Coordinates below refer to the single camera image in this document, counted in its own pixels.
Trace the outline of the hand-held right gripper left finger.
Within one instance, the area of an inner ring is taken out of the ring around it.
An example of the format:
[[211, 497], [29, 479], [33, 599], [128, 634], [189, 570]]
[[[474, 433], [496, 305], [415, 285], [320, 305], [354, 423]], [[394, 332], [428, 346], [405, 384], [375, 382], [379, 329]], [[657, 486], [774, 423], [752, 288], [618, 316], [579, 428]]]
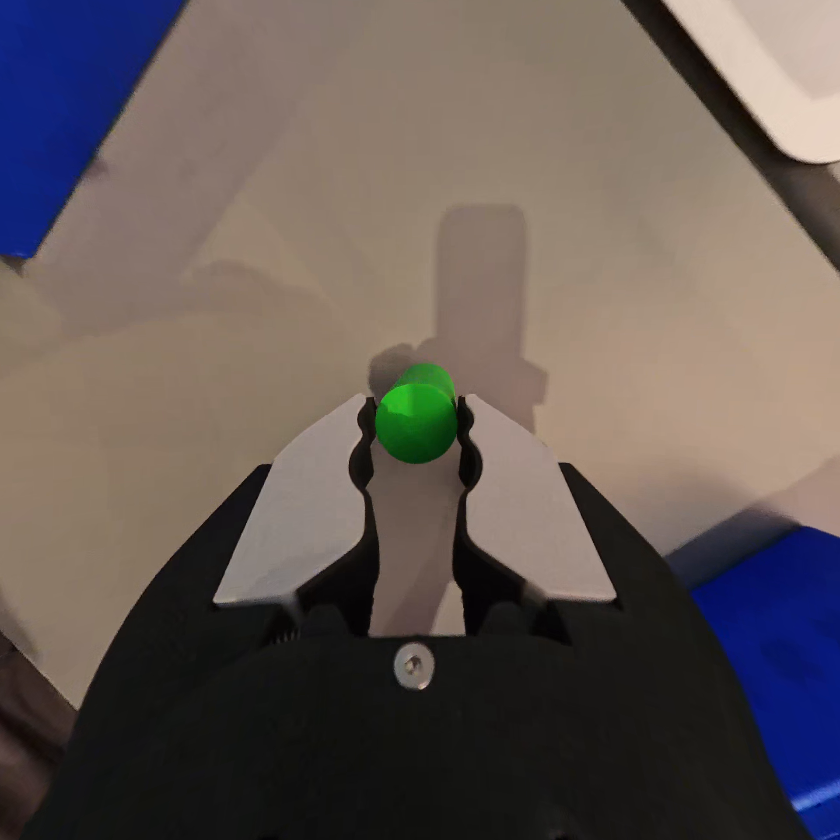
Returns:
[[375, 404], [353, 395], [284, 447], [213, 597], [219, 607], [372, 601], [379, 542], [367, 486]]

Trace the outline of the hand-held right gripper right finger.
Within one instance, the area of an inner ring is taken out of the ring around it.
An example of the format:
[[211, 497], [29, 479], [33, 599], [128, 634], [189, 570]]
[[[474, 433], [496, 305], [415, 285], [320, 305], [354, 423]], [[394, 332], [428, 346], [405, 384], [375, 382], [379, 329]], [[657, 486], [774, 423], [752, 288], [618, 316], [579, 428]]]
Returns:
[[459, 399], [458, 441], [465, 547], [543, 601], [614, 602], [552, 449], [475, 393]]

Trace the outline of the green cylinder block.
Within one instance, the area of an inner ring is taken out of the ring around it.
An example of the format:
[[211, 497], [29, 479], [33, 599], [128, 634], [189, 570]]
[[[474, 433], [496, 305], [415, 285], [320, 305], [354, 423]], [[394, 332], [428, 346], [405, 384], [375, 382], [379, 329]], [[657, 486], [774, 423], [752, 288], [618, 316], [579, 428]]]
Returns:
[[458, 431], [455, 384], [438, 364], [407, 368], [380, 400], [375, 433], [394, 459], [424, 465], [445, 455]]

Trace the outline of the blue plastic bin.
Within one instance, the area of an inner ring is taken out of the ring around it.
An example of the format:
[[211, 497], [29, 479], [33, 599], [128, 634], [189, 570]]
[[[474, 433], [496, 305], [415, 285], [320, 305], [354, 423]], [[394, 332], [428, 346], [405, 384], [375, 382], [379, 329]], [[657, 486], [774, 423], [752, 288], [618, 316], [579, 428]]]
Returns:
[[799, 528], [693, 588], [814, 838], [839, 838], [839, 538]]
[[183, 1], [1, 2], [1, 253], [37, 253]]

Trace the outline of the wooden document stand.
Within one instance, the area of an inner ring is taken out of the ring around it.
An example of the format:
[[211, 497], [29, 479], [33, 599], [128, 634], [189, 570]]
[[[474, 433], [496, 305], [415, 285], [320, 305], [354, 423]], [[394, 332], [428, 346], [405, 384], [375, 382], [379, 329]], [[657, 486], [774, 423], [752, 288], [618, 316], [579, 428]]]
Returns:
[[838, 1], [664, 5], [780, 151], [838, 162]]

